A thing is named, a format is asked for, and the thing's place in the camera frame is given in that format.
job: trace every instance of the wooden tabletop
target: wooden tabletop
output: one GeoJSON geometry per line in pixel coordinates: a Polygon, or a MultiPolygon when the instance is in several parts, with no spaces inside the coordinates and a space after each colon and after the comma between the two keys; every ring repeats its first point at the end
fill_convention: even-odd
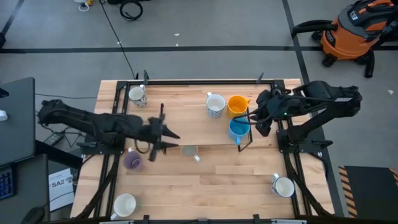
{"type": "MultiPolygon", "coordinates": [[[[288,89],[301,85],[299,79],[284,81],[288,89]]],[[[111,113],[116,82],[101,82],[95,113],[111,113]]],[[[130,193],[137,198],[140,205],[127,219],[142,220],[144,215],[150,215],[150,219],[156,220],[247,219],[252,218],[253,214],[259,214],[261,218],[294,217],[291,199],[271,194],[271,175],[278,173],[286,176],[283,155],[277,146],[276,123],[272,124],[272,131],[268,137],[262,137],[252,127],[253,143],[240,153],[235,145],[218,145],[220,141],[212,142],[210,137],[205,138],[208,139],[206,141],[196,140],[197,136],[191,136],[193,132],[184,131],[186,128],[174,123],[177,119],[175,111],[185,104],[194,103],[198,106],[198,114],[202,112],[206,115],[205,109],[202,109],[205,107],[203,104],[208,91],[219,93],[226,100],[230,95],[244,95],[251,99],[249,109],[254,110],[257,108],[255,100],[258,94],[267,88],[267,85],[147,87],[150,87],[147,88],[147,111],[145,108],[136,108],[130,102],[127,113],[142,117],[158,116],[160,103],[164,103],[166,123],[172,131],[182,137],[179,143],[192,145],[184,140],[191,139],[196,141],[197,145],[202,144],[198,152],[201,162],[196,163],[192,158],[182,156],[179,147],[176,147],[167,149],[166,155],[158,153],[155,162],[144,159],[144,168],[140,172],[126,170],[120,163],[114,198],[122,193],[130,193]]],[[[120,106],[123,96],[122,94],[119,100],[120,106]]],[[[308,115],[299,116],[293,118],[293,122],[302,124],[308,119],[308,115]]],[[[133,147],[131,140],[126,141],[126,149],[128,147],[133,147]]],[[[323,207],[333,213],[322,163],[308,154],[300,156],[307,187],[323,207]]],[[[71,217],[78,215],[96,192],[102,161],[102,155],[94,156],[82,167],[71,217]]],[[[300,211],[304,214],[303,200],[297,186],[296,192],[299,193],[297,196],[300,211]]],[[[103,197],[102,215],[105,214],[107,198],[108,190],[103,197]]]]}

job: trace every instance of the orange shop vacuum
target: orange shop vacuum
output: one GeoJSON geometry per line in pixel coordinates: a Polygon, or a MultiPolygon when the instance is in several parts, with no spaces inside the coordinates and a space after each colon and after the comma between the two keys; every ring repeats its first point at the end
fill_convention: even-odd
{"type": "Polygon", "coordinates": [[[365,77],[374,70],[373,49],[383,44],[397,31],[398,0],[357,1],[343,9],[334,21],[315,20],[292,29],[292,37],[302,32],[314,32],[326,54],[322,64],[332,66],[337,60],[354,60],[366,65],[365,77]]]}

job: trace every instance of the black metal frame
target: black metal frame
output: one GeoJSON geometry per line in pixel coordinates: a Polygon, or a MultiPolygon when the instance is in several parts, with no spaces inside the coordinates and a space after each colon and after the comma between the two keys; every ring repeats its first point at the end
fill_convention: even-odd
{"type": "MultiPolygon", "coordinates": [[[[274,88],[275,86],[281,86],[281,87],[285,86],[283,80],[255,80],[255,79],[250,79],[250,80],[147,80],[147,82],[148,82],[147,83],[148,85],[253,85],[253,84],[260,84],[260,85],[270,85],[271,88],[274,88]]],[[[124,93],[124,100],[123,100],[123,106],[122,106],[122,113],[126,113],[127,112],[127,104],[128,104],[128,90],[130,89],[131,85],[140,85],[140,84],[142,84],[142,80],[118,81],[117,82],[112,113],[117,113],[121,89],[122,88],[126,89],[126,91],[124,93]]],[[[281,120],[278,120],[277,123],[278,123],[278,127],[279,127],[278,131],[283,130],[284,129],[283,122],[281,120]]],[[[287,124],[288,124],[288,126],[292,125],[292,120],[290,118],[287,120],[287,124]]],[[[252,143],[251,130],[249,132],[249,144],[250,143],[252,143]]],[[[243,151],[247,146],[245,146],[242,149],[240,149],[240,147],[238,147],[238,151],[239,152],[243,151]]],[[[287,163],[291,162],[290,156],[289,156],[289,153],[283,153],[283,155],[284,155],[285,165],[287,168],[287,163]]],[[[120,158],[120,155],[114,156],[114,159],[119,160],[119,158],[120,158]]],[[[294,158],[295,158],[296,169],[297,169],[299,178],[305,184],[305,180],[304,180],[304,176],[303,176],[303,169],[302,169],[299,153],[295,153],[294,158]]],[[[104,181],[104,178],[106,176],[106,171],[108,169],[108,163],[109,163],[108,161],[109,161],[109,156],[105,155],[102,170],[101,170],[101,177],[99,180],[100,184],[104,181]]],[[[288,178],[293,181],[293,179],[289,175],[289,173],[288,173],[288,178]]],[[[115,185],[116,185],[116,176],[112,180],[111,186],[109,188],[109,197],[108,197],[107,209],[106,209],[107,217],[109,217],[111,215],[115,185]]],[[[304,205],[305,205],[305,213],[307,215],[312,215],[311,207],[310,207],[308,200],[305,198],[304,195],[302,195],[302,196],[303,196],[303,201],[304,201],[304,205]]],[[[292,199],[292,207],[293,207],[295,217],[301,216],[299,204],[297,201],[297,196],[295,193],[293,194],[293,196],[291,196],[291,199],[292,199]]],[[[98,204],[95,208],[94,217],[99,217],[100,210],[101,210],[101,201],[98,202],[98,204]]],[[[253,222],[259,222],[259,221],[266,222],[269,220],[270,219],[259,219],[258,215],[254,214],[253,219],[212,220],[211,222],[216,221],[217,223],[218,222],[220,222],[220,223],[253,223],[253,222]]],[[[144,215],[143,220],[135,220],[134,223],[135,222],[147,223],[148,221],[149,221],[149,216],[144,215]]],[[[192,221],[192,220],[151,220],[150,222],[151,223],[155,223],[155,222],[156,223],[173,223],[173,222],[180,223],[180,222],[189,222],[189,221],[192,221]]]]}

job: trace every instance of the concrete floor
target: concrete floor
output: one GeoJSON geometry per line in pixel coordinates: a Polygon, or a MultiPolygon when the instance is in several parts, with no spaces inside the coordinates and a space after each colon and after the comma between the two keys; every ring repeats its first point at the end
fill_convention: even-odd
{"type": "MultiPolygon", "coordinates": [[[[310,19],[332,20],[355,0],[287,2],[294,24],[299,24],[310,19]]],[[[79,97],[96,96],[101,80],[132,79],[121,52],[65,52],[65,49],[119,47],[98,1],[88,12],[80,12],[72,0],[19,0],[21,8],[15,10],[17,3],[18,0],[0,1],[0,29],[17,11],[3,49],[30,49],[33,53],[0,54],[0,82],[34,77],[36,93],[79,97]],[[59,53],[38,53],[43,49],[59,53]]],[[[136,22],[123,20],[116,6],[104,5],[124,47],[151,47],[149,52],[131,49],[126,53],[134,73],[146,69],[151,79],[257,78],[262,72],[264,78],[302,78],[295,51],[277,48],[294,45],[283,1],[152,0],[142,5],[144,14],[136,22]],[[176,44],[179,47],[269,47],[166,52],[157,48],[176,44]]],[[[300,34],[298,40],[301,46],[316,45],[309,34],[300,34]]],[[[302,54],[310,80],[324,80],[334,86],[356,85],[363,95],[361,111],[355,117],[335,119],[323,127],[326,138],[335,142],[329,147],[329,153],[336,179],[339,180],[336,172],[339,165],[398,170],[395,136],[398,53],[376,51],[372,79],[365,79],[364,67],[353,62],[337,62],[325,68],[321,65],[322,52],[303,51],[302,54]]],[[[51,98],[37,96],[36,109],[47,99],[51,98]]],[[[93,111],[95,106],[94,99],[63,101],[88,111],[93,111]]],[[[54,126],[54,129],[61,130],[63,126],[54,126]]],[[[36,131],[39,140],[50,134],[40,126],[36,131]]],[[[65,151],[77,149],[76,146],[70,149],[65,140],[59,147],[65,151]]],[[[343,198],[341,187],[338,191],[343,198]]]]}

